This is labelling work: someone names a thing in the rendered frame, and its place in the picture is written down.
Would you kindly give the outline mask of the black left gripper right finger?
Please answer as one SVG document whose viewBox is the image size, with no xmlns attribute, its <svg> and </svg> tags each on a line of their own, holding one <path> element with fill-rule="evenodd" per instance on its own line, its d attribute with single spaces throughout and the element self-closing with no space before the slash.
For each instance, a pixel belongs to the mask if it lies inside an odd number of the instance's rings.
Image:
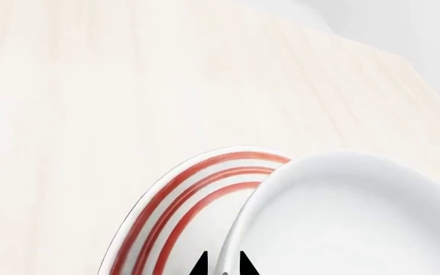
<svg viewBox="0 0 440 275">
<path fill-rule="evenodd" d="M 260 275 L 244 251 L 240 251 L 240 275 Z"/>
</svg>

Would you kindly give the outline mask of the white plate with red rings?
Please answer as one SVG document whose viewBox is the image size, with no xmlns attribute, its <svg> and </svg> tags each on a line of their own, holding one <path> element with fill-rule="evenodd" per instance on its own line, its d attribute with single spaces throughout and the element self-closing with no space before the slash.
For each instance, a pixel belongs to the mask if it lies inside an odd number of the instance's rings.
<svg viewBox="0 0 440 275">
<path fill-rule="evenodd" d="M 97 275 L 217 275 L 219 252 L 251 193 L 290 159 L 233 146 L 196 155 L 165 173 L 137 201 Z"/>
</svg>

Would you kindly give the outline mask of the white bowl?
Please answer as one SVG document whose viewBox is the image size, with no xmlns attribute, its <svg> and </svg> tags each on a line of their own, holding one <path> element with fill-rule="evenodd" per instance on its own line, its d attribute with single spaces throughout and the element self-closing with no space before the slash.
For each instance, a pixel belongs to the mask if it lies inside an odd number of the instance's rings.
<svg viewBox="0 0 440 275">
<path fill-rule="evenodd" d="M 383 157 L 282 165 L 247 199 L 214 275 L 440 275 L 440 183 Z"/>
</svg>

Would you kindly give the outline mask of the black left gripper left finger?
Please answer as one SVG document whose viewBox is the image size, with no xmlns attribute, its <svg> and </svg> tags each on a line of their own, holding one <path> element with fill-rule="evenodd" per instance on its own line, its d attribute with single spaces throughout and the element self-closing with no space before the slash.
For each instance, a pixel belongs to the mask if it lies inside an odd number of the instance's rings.
<svg viewBox="0 0 440 275">
<path fill-rule="evenodd" d="M 208 251 L 203 251 L 200 258 L 197 260 L 189 275 L 208 275 L 209 261 Z"/>
</svg>

